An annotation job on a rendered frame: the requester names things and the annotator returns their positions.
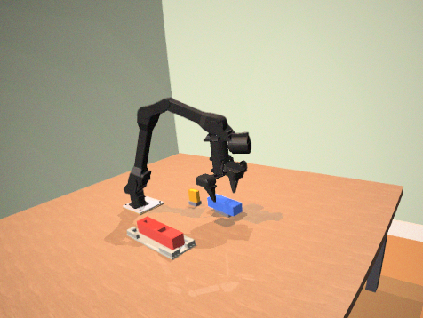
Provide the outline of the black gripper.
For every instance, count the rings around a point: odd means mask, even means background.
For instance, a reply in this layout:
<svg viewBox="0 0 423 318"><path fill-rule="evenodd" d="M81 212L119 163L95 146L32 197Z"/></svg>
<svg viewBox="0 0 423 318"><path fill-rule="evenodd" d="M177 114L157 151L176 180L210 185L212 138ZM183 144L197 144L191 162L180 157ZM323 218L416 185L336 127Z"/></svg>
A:
<svg viewBox="0 0 423 318"><path fill-rule="evenodd" d="M217 186L215 185L216 179L224 177L224 176L221 176L222 174L220 175L221 163L222 161L225 161L225 160L226 160L226 163L229 162L231 157L232 156L229 154L220 155L220 156L212 155L211 157L209 157L209 159L210 161L212 161L213 169L211 169L211 172L213 172L213 174L209 175L205 173L196 177L196 184L205 189L205 191L208 193L208 195L210 196L210 198L212 199L214 203L216 202L216 193L215 193L215 188ZM229 178L229 182L230 182L230 186L231 186L233 194L235 194L236 192L238 181L239 180L233 181L231 178Z"/></svg>

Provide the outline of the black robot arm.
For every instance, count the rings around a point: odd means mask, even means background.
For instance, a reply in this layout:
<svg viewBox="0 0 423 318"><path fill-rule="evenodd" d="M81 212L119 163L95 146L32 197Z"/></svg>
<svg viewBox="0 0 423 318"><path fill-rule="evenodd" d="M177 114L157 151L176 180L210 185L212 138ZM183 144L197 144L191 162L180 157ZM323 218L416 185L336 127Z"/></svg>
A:
<svg viewBox="0 0 423 318"><path fill-rule="evenodd" d="M154 130L160 114L170 111L178 116L183 116L201 126L209 132L204 142L210 141L211 155L227 155L228 150L232 154L250 154L251 137L249 132L238 132L230 127L227 118L223 115L200 111L190 107L173 97L162 99L154 105L141 107L137 111L137 124L140 128L135 163L129 174L128 183L124 192L131 197L132 208L137 209L149 205L146 202L144 187L150 181L151 171L148 170L148 153L150 148L152 131ZM220 175L225 174L233 181L243 178L248 166L245 160L235 163L231 157L229 162L222 161Z"/></svg>

